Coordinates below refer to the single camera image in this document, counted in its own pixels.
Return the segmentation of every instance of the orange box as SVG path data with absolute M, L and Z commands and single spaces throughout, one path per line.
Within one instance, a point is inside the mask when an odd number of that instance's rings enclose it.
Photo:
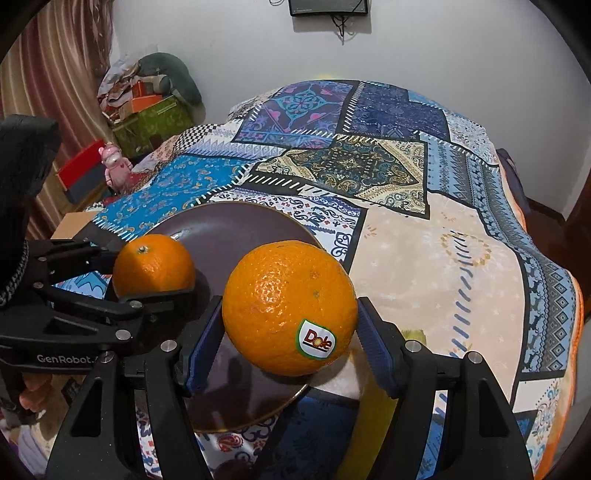
M 133 113 L 141 112 L 148 107 L 162 101 L 162 95 L 147 95 L 144 97 L 132 98 L 119 108 L 119 118 L 125 120 Z

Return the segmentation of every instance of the pile of clothes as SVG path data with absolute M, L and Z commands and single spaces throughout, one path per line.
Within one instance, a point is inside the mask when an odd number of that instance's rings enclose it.
M 97 99 L 111 125 L 174 95 L 188 106 L 201 104 L 201 94 L 187 66 L 170 53 L 156 52 L 139 61 L 119 61 L 100 84 Z

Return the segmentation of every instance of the white wall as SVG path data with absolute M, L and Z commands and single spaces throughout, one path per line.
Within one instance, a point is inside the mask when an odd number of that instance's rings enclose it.
M 122 55 L 156 43 L 187 64 L 207 122 L 299 80 L 376 80 L 482 124 L 526 194 L 559 212 L 589 170 L 591 86 L 529 0 L 374 0 L 344 45 L 328 18 L 293 20 L 287 1 L 116 0 L 113 21 Z

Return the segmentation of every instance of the paisley pattern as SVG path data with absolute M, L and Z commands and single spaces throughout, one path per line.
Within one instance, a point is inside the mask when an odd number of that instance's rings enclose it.
M 94 222 L 132 240 L 175 213 L 195 206 L 204 193 L 236 180 L 247 165 L 237 158 L 181 155 L 162 169 L 150 187 L 112 203 Z
M 426 213 L 424 144 L 337 135 L 325 150 L 289 150 L 257 171 L 295 175 L 334 192 Z

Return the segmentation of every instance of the pillow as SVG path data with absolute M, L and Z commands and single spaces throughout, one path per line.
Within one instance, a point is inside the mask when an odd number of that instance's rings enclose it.
M 189 75 L 187 66 L 170 53 L 157 52 L 139 61 L 140 77 L 167 75 L 172 83 L 172 94 L 191 106 L 201 104 L 201 93 Z

